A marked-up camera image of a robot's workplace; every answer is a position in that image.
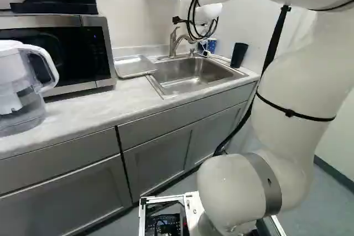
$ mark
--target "cabinet door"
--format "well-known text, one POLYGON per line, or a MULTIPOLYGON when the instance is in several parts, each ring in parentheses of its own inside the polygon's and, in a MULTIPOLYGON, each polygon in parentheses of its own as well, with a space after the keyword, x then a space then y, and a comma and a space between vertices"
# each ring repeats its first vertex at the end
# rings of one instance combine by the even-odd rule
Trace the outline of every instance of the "cabinet door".
POLYGON ((192 126, 124 152, 133 201, 184 173, 192 126))
POLYGON ((216 147, 236 126, 243 107, 241 103, 197 123, 192 132, 186 170, 198 166, 213 155, 216 147))
POLYGON ((69 235, 130 205, 116 155, 0 197, 0 235, 69 235))

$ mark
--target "metal tray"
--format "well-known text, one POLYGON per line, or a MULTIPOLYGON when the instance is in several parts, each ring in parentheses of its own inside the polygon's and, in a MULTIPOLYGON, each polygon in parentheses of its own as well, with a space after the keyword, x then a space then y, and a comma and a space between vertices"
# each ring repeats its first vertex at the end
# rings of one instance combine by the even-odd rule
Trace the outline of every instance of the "metal tray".
POLYGON ((157 68, 154 63, 144 55, 117 57, 114 67, 120 78, 132 78, 154 73, 157 68))

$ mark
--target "baseboard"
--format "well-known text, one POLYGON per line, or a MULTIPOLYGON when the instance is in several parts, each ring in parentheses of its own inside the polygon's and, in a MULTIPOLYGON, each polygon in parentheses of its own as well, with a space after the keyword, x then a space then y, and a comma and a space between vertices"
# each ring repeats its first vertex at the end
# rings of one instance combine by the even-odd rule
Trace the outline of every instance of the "baseboard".
POLYGON ((331 175, 337 182, 348 188, 352 193, 354 193, 354 182, 350 180, 347 176, 336 170, 334 167, 329 165, 323 159, 315 156, 314 163, 323 169, 327 174, 331 175))

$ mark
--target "black strap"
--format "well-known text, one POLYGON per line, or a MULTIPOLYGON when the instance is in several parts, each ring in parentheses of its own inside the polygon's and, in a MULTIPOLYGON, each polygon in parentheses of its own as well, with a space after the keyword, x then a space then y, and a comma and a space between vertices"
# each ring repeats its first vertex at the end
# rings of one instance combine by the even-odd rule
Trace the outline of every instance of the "black strap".
POLYGON ((270 105, 272 106, 273 108, 285 113, 285 115, 289 118, 295 116, 295 117, 299 117, 299 118, 302 118, 302 119, 306 119, 306 120, 311 120, 311 121, 315 121, 315 122, 330 122, 330 121, 333 121, 334 119, 336 119, 336 117, 332 117, 332 118, 318 118, 318 117, 312 117, 312 116, 306 116, 304 114, 301 114, 301 113, 297 113, 296 111, 294 110, 291 110, 291 109, 286 109, 286 108, 283 108, 283 107, 280 107, 276 104, 274 104, 273 102, 270 102, 268 101, 267 99, 263 98, 259 93, 258 91, 256 92, 256 95, 259 99, 261 99, 263 102, 265 102, 267 105, 270 105))
MULTIPOLYGON (((275 25, 274 32, 272 38, 269 43, 267 55, 265 56, 263 70, 261 74, 261 78, 266 71, 267 67, 270 63, 273 62, 275 54, 277 52, 280 36, 282 35, 285 19, 287 17, 288 12, 291 11, 291 8, 287 5, 282 6, 282 11, 280 12, 277 24, 275 25)), ((228 135, 223 142, 217 146, 214 151, 213 157, 221 155, 221 151, 223 147, 242 129, 242 127, 246 124, 247 120, 251 116, 252 106, 253 106, 254 98, 252 99, 251 104, 249 105, 246 114, 242 117, 241 121, 238 123, 237 127, 228 135)))

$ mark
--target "drawer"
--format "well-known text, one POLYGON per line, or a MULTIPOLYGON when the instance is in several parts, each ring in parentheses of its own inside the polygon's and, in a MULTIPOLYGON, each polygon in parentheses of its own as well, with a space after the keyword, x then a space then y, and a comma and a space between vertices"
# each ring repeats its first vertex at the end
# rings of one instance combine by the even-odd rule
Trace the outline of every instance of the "drawer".
POLYGON ((256 83, 250 83, 195 102, 154 114, 119 127, 122 149, 150 141, 249 99, 256 83))
POLYGON ((72 235, 131 206, 120 155, 0 196, 0 235, 72 235))
POLYGON ((114 128, 0 160, 0 195, 119 154, 114 128))

